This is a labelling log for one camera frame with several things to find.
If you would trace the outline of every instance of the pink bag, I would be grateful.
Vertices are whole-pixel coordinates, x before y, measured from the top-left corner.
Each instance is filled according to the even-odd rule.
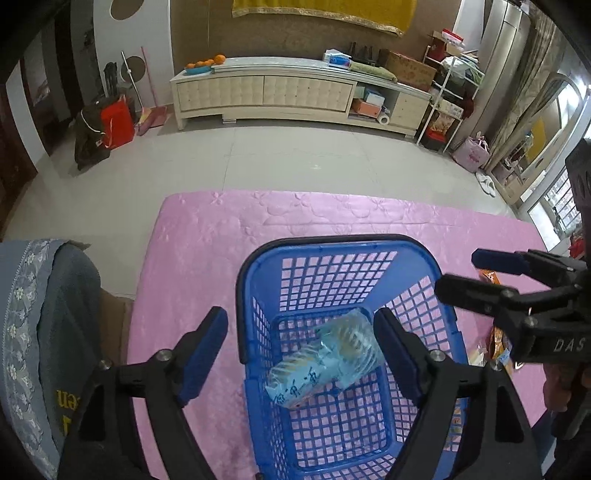
[[[452,158],[470,173],[476,173],[478,167],[484,165],[491,156],[485,145],[480,139],[468,137],[452,154]]]

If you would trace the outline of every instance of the shoe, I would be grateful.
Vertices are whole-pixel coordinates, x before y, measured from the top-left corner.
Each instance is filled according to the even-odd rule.
[[[492,178],[488,175],[484,175],[480,170],[478,170],[475,175],[482,191],[491,197],[496,197],[495,182],[492,181]]]

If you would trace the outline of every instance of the bed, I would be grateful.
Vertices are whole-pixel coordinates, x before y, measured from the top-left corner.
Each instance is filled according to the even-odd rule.
[[[476,248],[544,249],[529,223],[500,216],[377,197],[297,192],[197,192],[168,197],[152,232],[131,320],[128,362],[146,361],[193,330],[211,306],[228,311],[230,329],[199,398],[184,409],[187,421],[220,480],[252,479],[252,453],[238,360],[235,281],[247,256],[262,244],[287,237],[401,233],[420,241],[444,273],[476,278]],[[528,278],[499,275],[501,282],[533,291]],[[470,352],[492,321],[457,311]],[[545,411],[541,366],[526,365],[513,380],[531,424]],[[145,404],[135,400],[138,429],[151,474],[166,478]]]

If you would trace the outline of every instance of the cabinet drawer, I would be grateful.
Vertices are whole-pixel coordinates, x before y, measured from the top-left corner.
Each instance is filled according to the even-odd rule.
[[[417,128],[429,105],[428,100],[400,93],[392,110],[391,123],[401,127]]]
[[[344,112],[353,86],[304,77],[265,75],[264,105],[300,106]]]
[[[181,111],[262,105],[263,76],[222,77],[177,84]]]

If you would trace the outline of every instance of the paper towel roll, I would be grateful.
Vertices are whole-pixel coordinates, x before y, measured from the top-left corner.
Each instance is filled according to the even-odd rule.
[[[380,122],[382,125],[388,125],[390,123],[390,117],[387,113],[382,112],[378,115],[378,122]]]

